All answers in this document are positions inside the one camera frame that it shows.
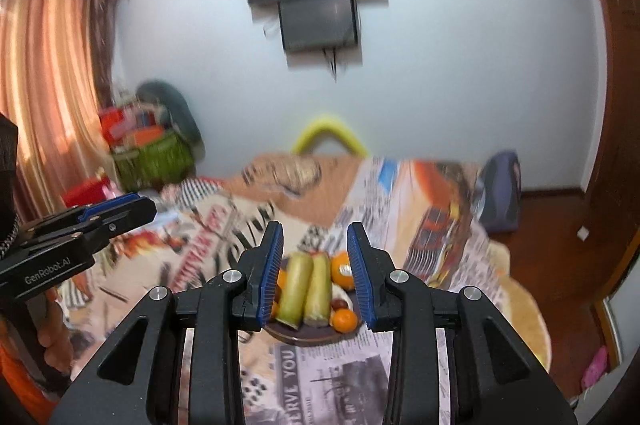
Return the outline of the person's left hand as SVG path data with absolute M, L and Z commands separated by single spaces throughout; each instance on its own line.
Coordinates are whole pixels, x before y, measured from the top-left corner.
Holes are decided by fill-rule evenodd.
M 64 323 L 63 312 L 54 289 L 46 292 L 46 301 L 47 315 L 39 324 L 38 339 L 44 348 L 44 359 L 47 365 L 68 375 L 72 369 L 74 356 L 70 331 Z

